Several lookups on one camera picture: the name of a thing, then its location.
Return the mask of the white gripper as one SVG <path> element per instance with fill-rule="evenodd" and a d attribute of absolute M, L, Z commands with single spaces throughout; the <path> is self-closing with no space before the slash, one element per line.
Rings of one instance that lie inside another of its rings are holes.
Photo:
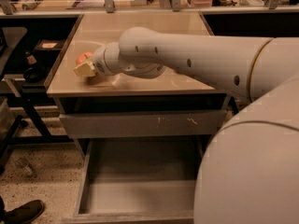
<path fill-rule="evenodd" d="M 108 43 L 94 52 L 92 62 L 85 61 L 78 64 L 74 72 L 78 77 L 94 77 L 96 69 L 103 76 L 114 76 L 121 71 L 119 56 L 119 43 Z"/>

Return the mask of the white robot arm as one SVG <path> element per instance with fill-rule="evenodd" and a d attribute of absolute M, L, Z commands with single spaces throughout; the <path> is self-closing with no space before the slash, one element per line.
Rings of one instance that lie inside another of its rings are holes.
<path fill-rule="evenodd" d="M 244 103 L 201 161 L 194 224 L 299 224 L 299 62 L 295 37 L 167 34 L 143 27 L 83 52 L 74 72 L 151 78 L 167 66 Z"/>

